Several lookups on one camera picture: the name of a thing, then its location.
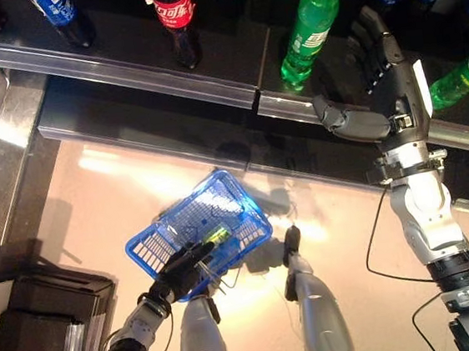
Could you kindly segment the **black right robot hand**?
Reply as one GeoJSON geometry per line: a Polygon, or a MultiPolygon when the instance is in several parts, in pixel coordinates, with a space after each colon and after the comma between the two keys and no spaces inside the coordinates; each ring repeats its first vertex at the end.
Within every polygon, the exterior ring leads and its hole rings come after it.
{"type": "Polygon", "coordinates": [[[431,116],[416,75],[385,20],[364,6],[350,30],[348,54],[361,70],[371,104],[366,110],[346,108],[320,93],[311,101],[320,124],[339,138],[378,144],[382,152],[427,140],[431,116]]]}

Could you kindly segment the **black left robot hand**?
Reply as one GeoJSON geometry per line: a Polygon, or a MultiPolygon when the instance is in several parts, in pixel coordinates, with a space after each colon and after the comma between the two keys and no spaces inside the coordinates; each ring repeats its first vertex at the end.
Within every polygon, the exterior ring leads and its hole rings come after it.
{"type": "Polygon", "coordinates": [[[214,247],[212,242],[185,244],[162,267],[146,296],[156,303],[174,303],[183,298],[199,281],[196,266],[214,247]]]}

